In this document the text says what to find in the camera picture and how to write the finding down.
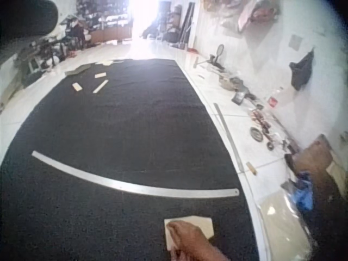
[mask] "red object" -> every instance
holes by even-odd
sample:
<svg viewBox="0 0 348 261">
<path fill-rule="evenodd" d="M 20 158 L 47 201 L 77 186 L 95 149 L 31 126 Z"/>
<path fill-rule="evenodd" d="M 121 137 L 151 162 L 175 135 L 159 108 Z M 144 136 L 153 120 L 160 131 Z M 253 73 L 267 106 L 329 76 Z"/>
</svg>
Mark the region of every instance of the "red object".
<svg viewBox="0 0 348 261">
<path fill-rule="evenodd" d="M 190 52 L 190 53 L 197 53 L 197 54 L 199 54 L 199 52 L 196 49 L 193 49 L 193 48 L 188 48 L 187 51 Z"/>
<path fill-rule="evenodd" d="M 275 98 L 273 98 L 272 96 L 268 99 L 268 104 L 272 107 L 272 108 L 274 108 L 277 104 L 278 104 L 278 101 L 275 99 Z"/>
</svg>

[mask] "clear plastic bag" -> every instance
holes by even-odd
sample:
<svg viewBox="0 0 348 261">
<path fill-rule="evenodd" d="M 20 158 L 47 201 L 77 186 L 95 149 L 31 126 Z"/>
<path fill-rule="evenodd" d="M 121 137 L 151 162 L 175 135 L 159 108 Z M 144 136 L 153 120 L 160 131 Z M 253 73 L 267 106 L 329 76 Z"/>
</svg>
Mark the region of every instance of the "clear plastic bag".
<svg viewBox="0 0 348 261">
<path fill-rule="evenodd" d="M 312 251 L 308 229 L 288 193 L 281 189 L 268 196 L 259 210 L 268 238 L 271 260 L 307 260 Z"/>
</svg>

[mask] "finger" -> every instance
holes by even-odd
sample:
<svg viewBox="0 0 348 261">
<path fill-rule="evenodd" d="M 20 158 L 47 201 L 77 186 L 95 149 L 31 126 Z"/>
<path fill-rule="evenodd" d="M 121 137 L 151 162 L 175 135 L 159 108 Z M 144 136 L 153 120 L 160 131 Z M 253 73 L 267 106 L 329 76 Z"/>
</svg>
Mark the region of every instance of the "finger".
<svg viewBox="0 0 348 261">
<path fill-rule="evenodd" d="M 175 229 L 172 227 L 167 227 L 170 233 L 170 236 L 173 239 L 174 244 L 176 245 L 177 248 L 180 248 L 181 245 L 181 240 L 179 235 L 176 233 Z"/>
<path fill-rule="evenodd" d="M 167 224 L 167 227 L 172 227 L 178 233 L 182 229 L 182 221 L 171 221 Z"/>
<path fill-rule="evenodd" d="M 183 220 L 177 220 L 177 221 L 172 221 L 174 224 L 179 226 L 180 228 L 185 227 L 185 226 L 192 226 L 191 223 L 183 221 Z"/>
<path fill-rule="evenodd" d="M 184 251 L 180 251 L 179 261 L 187 261 L 187 256 Z"/>
<path fill-rule="evenodd" d="M 186 261 L 192 261 L 192 258 L 190 255 L 186 254 Z"/>
<path fill-rule="evenodd" d="M 175 247 L 172 247 L 170 250 L 170 261 L 178 261 Z"/>
</svg>

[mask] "bright light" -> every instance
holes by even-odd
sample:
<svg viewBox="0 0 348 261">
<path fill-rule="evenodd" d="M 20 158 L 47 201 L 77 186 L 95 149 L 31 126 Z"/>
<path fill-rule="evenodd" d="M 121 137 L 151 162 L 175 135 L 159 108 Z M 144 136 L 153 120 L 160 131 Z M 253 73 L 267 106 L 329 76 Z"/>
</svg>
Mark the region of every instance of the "bright light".
<svg viewBox="0 0 348 261">
<path fill-rule="evenodd" d="M 130 13 L 133 16 L 133 35 L 140 35 L 156 19 L 158 0 L 130 0 Z"/>
<path fill-rule="evenodd" d="M 270 216 L 270 215 L 274 215 L 276 213 L 276 210 L 274 207 L 270 207 L 267 211 L 267 215 Z"/>
</svg>

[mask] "wooden block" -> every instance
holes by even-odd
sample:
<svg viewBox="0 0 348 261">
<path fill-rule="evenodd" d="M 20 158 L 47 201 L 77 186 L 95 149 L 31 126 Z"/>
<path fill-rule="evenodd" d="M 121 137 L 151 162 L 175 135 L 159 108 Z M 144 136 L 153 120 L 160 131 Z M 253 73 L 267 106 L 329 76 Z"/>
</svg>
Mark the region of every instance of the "wooden block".
<svg viewBox="0 0 348 261">
<path fill-rule="evenodd" d="M 78 83 L 74 83 L 74 84 L 72 84 L 72 86 L 74 87 L 74 89 L 76 91 L 81 91 L 82 90 L 82 87 Z"/>
<path fill-rule="evenodd" d="M 96 62 L 96 64 L 103 64 L 103 63 L 106 62 L 106 61 L 108 61 L 108 60 L 98 61 L 98 62 Z"/>
<path fill-rule="evenodd" d="M 249 170 L 256 176 L 257 170 L 254 168 L 254 166 L 251 165 L 250 162 L 247 162 L 245 165 L 247 165 L 247 167 L 249 168 Z"/>
<path fill-rule="evenodd" d="M 106 72 L 98 73 L 98 74 L 94 75 L 94 78 L 97 79 L 97 78 L 105 77 L 106 75 L 107 75 Z"/>
<path fill-rule="evenodd" d="M 164 220 L 165 240 L 166 240 L 168 251 L 170 251 L 171 248 L 175 246 L 175 244 L 173 242 L 172 237 L 170 236 L 170 232 L 167 228 L 167 224 L 170 221 L 178 221 L 178 220 L 185 221 L 199 227 L 207 239 L 210 239 L 214 236 L 213 221 L 211 218 L 201 217 L 201 216 L 186 216 L 186 217 L 179 217 L 175 219 L 165 219 Z"/>
<path fill-rule="evenodd" d="M 99 85 L 94 91 L 93 93 L 96 94 L 97 92 L 99 92 L 103 87 L 104 85 L 106 85 L 108 83 L 109 80 L 105 80 L 103 81 L 103 83 L 101 85 Z"/>
<path fill-rule="evenodd" d="M 105 61 L 103 62 L 104 66 L 110 66 L 111 64 L 113 64 L 114 61 Z"/>
</svg>

